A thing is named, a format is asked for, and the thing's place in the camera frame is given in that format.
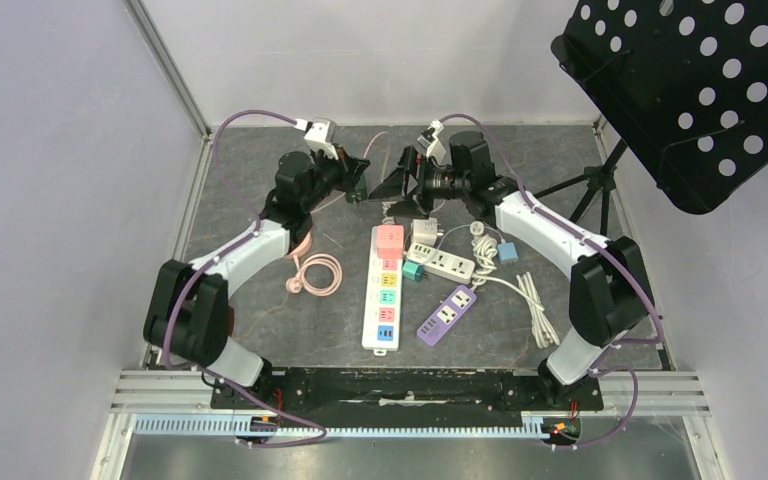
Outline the pink cube socket adapter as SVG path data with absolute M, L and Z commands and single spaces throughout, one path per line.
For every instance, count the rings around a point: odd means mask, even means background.
M 403 258 L 404 227 L 382 224 L 376 228 L 375 252 L 381 260 L 398 261 Z

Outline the round pink socket hub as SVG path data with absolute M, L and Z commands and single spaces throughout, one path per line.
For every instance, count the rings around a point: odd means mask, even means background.
M 312 239 L 312 231 L 308 231 L 302 240 L 299 242 L 299 244 L 288 253 L 288 257 L 290 259 L 292 258 L 300 258 L 304 257 L 309 253 L 313 245 L 313 239 Z

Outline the white multicolour power strip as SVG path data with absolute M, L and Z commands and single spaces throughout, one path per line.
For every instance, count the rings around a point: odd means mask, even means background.
M 378 226 L 371 230 L 361 345 L 375 356 L 385 356 L 400 346 L 403 258 L 394 261 L 377 257 Z

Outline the blue usb charger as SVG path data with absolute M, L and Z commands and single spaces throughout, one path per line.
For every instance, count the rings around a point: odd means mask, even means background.
M 519 260 L 518 251 L 512 242 L 503 242 L 497 245 L 497 259 L 500 264 L 507 265 Z

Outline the dark green cube adapter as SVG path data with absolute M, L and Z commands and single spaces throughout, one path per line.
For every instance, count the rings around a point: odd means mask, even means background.
M 358 205 L 369 199 L 369 189 L 366 174 L 359 176 L 355 185 L 345 193 L 345 200 L 349 204 Z

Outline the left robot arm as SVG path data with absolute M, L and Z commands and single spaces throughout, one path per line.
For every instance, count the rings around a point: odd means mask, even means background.
M 353 190 L 369 165 L 343 148 L 333 158 L 324 151 L 287 153 L 249 230 L 211 254 L 165 262 L 143 326 L 144 340 L 160 348 L 162 361 L 177 356 L 236 384 L 236 396 L 248 407 L 267 405 L 274 383 L 264 372 L 271 364 L 232 339 L 230 297 L 297 249 L 312 229 L 312 211 L 333 192 Z

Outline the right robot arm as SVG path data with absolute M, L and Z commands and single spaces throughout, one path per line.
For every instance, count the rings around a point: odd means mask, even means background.
M 480 131 L 458 132 L 443 147 L 426 129 L 369 197 L 391 201 L 389 215 L 411 219 L 429 217 L 438 200 L 460 200 L 475 219 L 530 246 L 567 277 L 571 330 L 541 363 L 537 382 L 551 408 L 572 401 L 577 383 L 610 347 L 628 343 L 642 320 L 658 318 L 637 243 L 581 228 L 498 174 Z

